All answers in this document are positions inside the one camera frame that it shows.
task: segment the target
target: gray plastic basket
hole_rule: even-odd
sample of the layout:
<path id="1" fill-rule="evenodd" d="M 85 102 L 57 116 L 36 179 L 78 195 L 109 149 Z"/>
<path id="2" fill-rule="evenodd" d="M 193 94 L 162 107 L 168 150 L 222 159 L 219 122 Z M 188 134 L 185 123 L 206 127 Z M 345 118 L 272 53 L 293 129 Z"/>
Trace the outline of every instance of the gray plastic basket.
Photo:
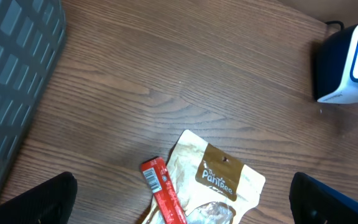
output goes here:
<path id="1" fill-rule="evenodd" d="M 0 0 L 0 191 L 65 43 L 59 0 Z"/>

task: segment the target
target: brown wooden surface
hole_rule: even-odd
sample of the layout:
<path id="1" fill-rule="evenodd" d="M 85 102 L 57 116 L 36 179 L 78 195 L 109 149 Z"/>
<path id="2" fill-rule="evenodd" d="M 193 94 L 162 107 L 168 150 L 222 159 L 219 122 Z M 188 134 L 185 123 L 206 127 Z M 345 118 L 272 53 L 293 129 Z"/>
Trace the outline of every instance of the brown wooden surface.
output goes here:
<path id="1" fill-rule="evenodd" d="M 139 164 L 185 129 L 266 176 L 244 223 L 293 222 L 293 174 L 358 200 L 358 104 L 311 97 L 326 26 L 274 0 L 66 0 L 67 45 L 1 195 L 63 172 L 70 223 L 135 223 L 151 193 Z"/>

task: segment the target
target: white barcode sticker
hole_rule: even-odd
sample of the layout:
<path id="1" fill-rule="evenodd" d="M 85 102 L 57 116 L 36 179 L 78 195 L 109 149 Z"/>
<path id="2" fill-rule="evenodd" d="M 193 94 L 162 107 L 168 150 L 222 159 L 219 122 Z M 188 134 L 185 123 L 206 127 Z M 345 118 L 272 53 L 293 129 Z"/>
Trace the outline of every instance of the white barcode sticker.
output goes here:
<path id="1" fill-rule="evenodd" d="M 153 194 L 162 190 L 160 182 L 158 181 L 157 175 L 155 174 L 154 168 L 149 168 L 143 171 L 144 177 L 146 177 L 147 183 L 149 183 Z"/>

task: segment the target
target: blue and white device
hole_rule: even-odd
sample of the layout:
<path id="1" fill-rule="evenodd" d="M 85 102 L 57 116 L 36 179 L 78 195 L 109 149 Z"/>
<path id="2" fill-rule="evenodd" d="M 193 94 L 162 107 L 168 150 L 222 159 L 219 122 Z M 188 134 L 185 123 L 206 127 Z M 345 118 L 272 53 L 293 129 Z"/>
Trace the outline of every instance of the blue and white device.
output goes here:
<path id="1" fill-rule="evenodd" d="M 315 59 L 316 100 L 320 103 L 357 103 L 358 25 L 330 36 Z"/>

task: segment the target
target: snack bag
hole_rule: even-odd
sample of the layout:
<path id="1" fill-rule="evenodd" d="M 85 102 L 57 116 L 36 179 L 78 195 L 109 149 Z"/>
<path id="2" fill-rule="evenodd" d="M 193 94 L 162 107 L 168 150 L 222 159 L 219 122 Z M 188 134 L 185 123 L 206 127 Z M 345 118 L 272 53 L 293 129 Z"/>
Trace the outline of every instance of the snack bag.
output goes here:
<path id="1" fill-rule="evenodd" d="M 183 132 L 167 164 L 173 188 L 189 224 L 237 224 L 258 205 L 265 177 L 208 144 Z M 153 197 L 143 224 L 164 224 Z"/>

